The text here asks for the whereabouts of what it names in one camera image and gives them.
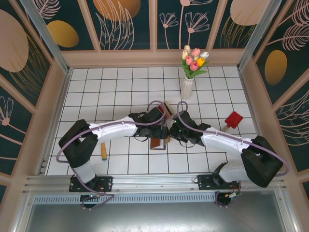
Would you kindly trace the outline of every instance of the white tulip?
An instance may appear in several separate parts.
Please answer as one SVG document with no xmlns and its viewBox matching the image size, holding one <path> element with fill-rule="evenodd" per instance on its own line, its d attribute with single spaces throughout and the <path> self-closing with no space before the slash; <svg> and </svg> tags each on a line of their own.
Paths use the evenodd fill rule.
<svg viewBox="0 0 309 232">
<path fill-rule="evenodd" d="M 204 59 L 207 59 L 207 57 L 209 56 L 208 52 L 203 52 L 202 54 L 199 55 L 200 57 L 203 57 Z"/>
<path fill-rule="evenodd" d="M 188 55 L 189 55 L 188 52 L 186 50 L 183 50 L 182 59 L 183 60 L 187 59 Z"/>
<path fill-rule="evenodd" d="M 191 52 L 191 48 L 190 48 L 189 45 L 185 45 L 185 46 L 184 46 L 184 50 L 186 50 L 188 53 Z"/>
</svg>

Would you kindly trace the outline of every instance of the gold circle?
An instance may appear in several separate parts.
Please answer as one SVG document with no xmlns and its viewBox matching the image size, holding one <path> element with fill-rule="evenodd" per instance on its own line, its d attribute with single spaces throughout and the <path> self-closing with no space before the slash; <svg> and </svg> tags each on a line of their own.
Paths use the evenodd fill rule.
<svg viewBox="0 0 309 232">
<path fill-rule="evenodd" d="M 125 21 L 125 16 L 121 16 L 122 11 L 118 2 L 123 10 L 127 9 L 131 18 L 135 17 L 140 11 L 140 0 L 93 0 L 96 9 L 105 18 L 111 21 Z"/>
<path fill-rule="evenodd" d="M 56 43 L 62 47 L 74 47 L 78 44 L 78 34 L 68 23 L 55 20 L 47 25 Z"/>
<path fill-rule="evenodd" d="M 266 81 L 272 86 L 278 84 L 284 77 L 287 65 L 287 58 L 282 51 L 272 51 L 267 57 L 265 64 Z"/>
<path fill-rule="evenodd" d="M 21 71 L 27 63 L 27 34 L 9 13 L 0 10 L 0 67 L 9 72 Z"/>
<path fill-rule="evenodd" d="M 255 25 L 260 21 L 269 0 L 233 0 L 231 18 L 241 26 Z"/>
</svg>

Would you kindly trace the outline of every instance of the white vase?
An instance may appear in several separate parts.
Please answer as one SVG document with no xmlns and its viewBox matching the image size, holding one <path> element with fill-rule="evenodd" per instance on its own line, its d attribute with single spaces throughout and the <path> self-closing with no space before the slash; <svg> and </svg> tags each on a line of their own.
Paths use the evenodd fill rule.
<svg viewBox="0 0 309 232">
<path fill-rule="evenodd" d="M 183 80 L 183 87 L 181 89 L 181 98 L 182 100 L 188 100 L 191 96 L 192 89 L 194 85 L 194 78 L 193 79 L 188 79 L 186 76 L 184 77 Z"/>
</svg>

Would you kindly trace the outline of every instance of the white tile floor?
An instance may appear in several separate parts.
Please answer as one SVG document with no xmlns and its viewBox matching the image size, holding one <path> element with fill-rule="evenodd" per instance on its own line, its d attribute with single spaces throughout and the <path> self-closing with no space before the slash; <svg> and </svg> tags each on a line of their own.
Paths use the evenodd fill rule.
<svg viewBox="0 0 309 232">
<path fill-rule="evenodd" d="M 205 67 L 208 73 L 196 78 L 188 112 L 197 124 L 217 129 L 235 110 L 244 119 L 227 132 L 254 138 L 256 132 L 236 67 Z M 181 67 L 75 69 L 63 106 L 61 120 L 49 158 L 46 175 L 70 175 L 67 164 L 57 163 L 60 138 L 78 119 L 100 123 L 146 111 L 153 100 L 168 101 L 176 111 L 184 78 Z M 167 149 L 151 151 L 149 142 L 119 138 L 105 143 L 108 160 L 102 161 L 100 144 L 90 162 L 97 174 L 166 174 L 213 172 L 233 156 L 210 147 L 182 147 L 171 139 Z"/>
</svg>

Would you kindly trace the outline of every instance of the bouquet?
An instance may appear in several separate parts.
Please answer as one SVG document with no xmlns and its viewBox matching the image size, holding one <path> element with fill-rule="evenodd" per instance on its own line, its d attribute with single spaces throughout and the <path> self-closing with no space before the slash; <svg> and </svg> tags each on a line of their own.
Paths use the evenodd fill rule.
<svg viewBox="0 0 309 232">
<path fill-rule="evenodd" d="M 182 63 L 183 70 L 188 79 L 195 78 L 196 75 L 200 75 L 206 73 L 207 71 L 200 70 L 204 65 L 209 62 L 205 62 L 205 59 L 209 56 L 208 52 L 203 52 L 200 54 L 199 48 L 195 48 L 191 52 L 191 48 L 189 45 L 184 46 L 183 55 L 182 55 Z"/>
</svg>

